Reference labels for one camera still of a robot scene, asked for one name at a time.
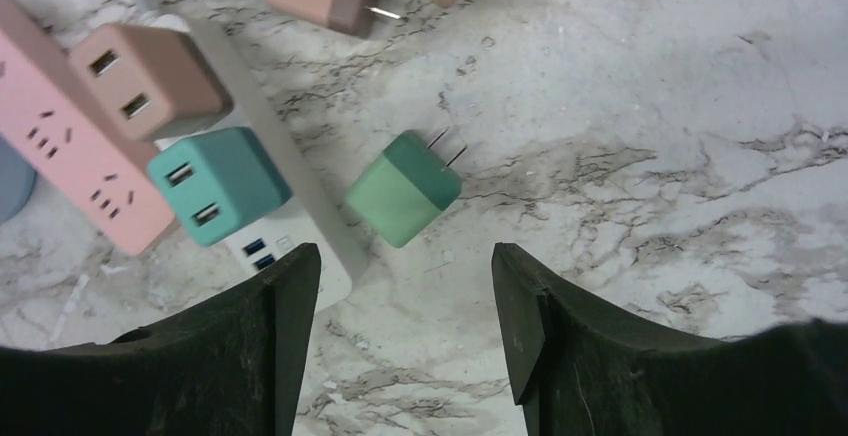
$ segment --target outlet slot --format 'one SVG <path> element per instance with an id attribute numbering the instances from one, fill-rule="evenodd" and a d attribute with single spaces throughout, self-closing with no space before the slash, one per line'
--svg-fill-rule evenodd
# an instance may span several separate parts
<path id="1" fill-rule="evenodd" d="M 218 205 L 212 203 L 209 206 L 206 206 L 200 211 L 194 213 L 192 219 L 194 219 L 194 222 L 197 223 L 198 226 L 203 226 L 204 224 L 208 223 L 209 221 L 212 221 L 220 215 L 221 210 L 218 209 Z"/>
<path id="2" fill-rule="evenodd" d="M 257 271 L 262 271 L 263 269 L 267 268 L 268 266 L 271 266 L 272 264 L 274 264 L 274 261 L 276 261 L 276 260 L 277 259 L 274 258 L 274 256 L 269 254 L 268 256 L 265 256 L 264 258 L 253 263 L 253 267 L 256 268 Z"/>
<path id="3" fill-rule="evenodd" d="M 262 238 L 259 238 L 241 249 L 244 251 L 245 256 L 253 256 L 259 251 L 265 249 L 265 241 L 263 241 Z"/>
<path id="4" fill-rule="evenodd" d="M 118 55 L 110 49 L 103 53 L 103 56 L 100 56 L 93 63 L 89 64 L 88 67 L 91 69 L 91 72 L 94 73 L 95 77 L 100 77 L 117 61 Z"/>
<path id="5" fill-rule="evenodd" d="M 177 186 L 182 183 L 186 179 L 190 178 L 191 175 L 194 174 L 194 169 L 191 168 L 191 165 L 186 163 L 179 168 L 168 173 L 168 182 L 171 183 L 171 187 Z"/>
<path id="6" fill-rule="evenodd" d="M 126 116 L 127 119 L 132 119 L 138 116 L 138 113 L 144 111 L 144 108 L 149 105 L 150 100 L 147 99 L 147 96 L 144 93 L 141 93 L 138 96 L 134 97 L 132 101 L 127 103 L 126 106 L 121 108 L 121 111 L 124 112 L 124 116 Z"/>

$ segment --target green cube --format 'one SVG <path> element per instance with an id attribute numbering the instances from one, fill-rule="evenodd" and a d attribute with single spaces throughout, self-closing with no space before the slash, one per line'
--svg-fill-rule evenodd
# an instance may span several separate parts
<path id="1" fill-rule="evenodd" d="M 356 180 L 345 201 L 389 244 L 402 248 L 460 192 L 459 175 L 414 131 L 405 131 Z"/>

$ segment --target power strip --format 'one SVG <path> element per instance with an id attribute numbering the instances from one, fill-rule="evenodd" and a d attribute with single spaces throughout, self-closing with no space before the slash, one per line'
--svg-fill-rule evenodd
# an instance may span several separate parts
<path id="1" fill-rule="evenodd" d="M 178 227 L 145 171 L 156 147 L 118 132 L 14 0 L 0 0 L 0 115 L 6 141 L 125 252 Z"/>
<path id="2" fill-rule="evenodd" d="M 323 265 L 316 312 L 346 298 L 353 279 L 367 269 L 368 257 L 226 34 L 215 23 L 173 14 L 158 17 L 151 26 L 182 31 L 192 37 L 235 103 L 233 112 L 209 130 L 251 127 L 294 193 L 280 209 L 224 240 L 233 255 L 253 275 L 263 264 L 270 264 L 269 258 L 277 259 L 300 243 L 315 242 Z M 177 139 L 160 140 L 157 144 L 164 149 Z M 260 245 L 260 241 L 261 249 L 246 250 L 251 244 Z"/>

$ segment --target white marble countertop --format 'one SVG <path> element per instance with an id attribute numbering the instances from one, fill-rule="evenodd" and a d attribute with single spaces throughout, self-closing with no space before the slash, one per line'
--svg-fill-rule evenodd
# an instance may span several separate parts
<path id="1" fill-rule="evenodd" d="M 68 46 L 129 0 L 20 0 Z M 315 318 L 295 434 L 516 435 L 495 242 L 662 324 L 738 338 L 848 320 L 848 0 L 383 0 L 360 41 L 262 0 L 227 28 L 331 197 L 409 128 L 452 126 L 460 201 Z M 0 226 L 0 343 L 119 334 L 244 276 L 182 232 L 113 250 L 45 184 Z"/>

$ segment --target teal cube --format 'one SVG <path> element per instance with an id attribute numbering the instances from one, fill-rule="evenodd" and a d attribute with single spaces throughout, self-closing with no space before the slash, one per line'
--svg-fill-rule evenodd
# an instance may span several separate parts
<path id="1" fill-rule="evenodd" d="M 345 202 L 392 246 L 406 246 L 462 192 L 462 180 L 414 131 L 405 131 L 356 180 Z"/>
<path id="2" fill-rule="evenodd" d="M 181 139 L 153 158 L 147 173 L 202 246 L 221 241 L 292 196 L 248 128 Z"/>

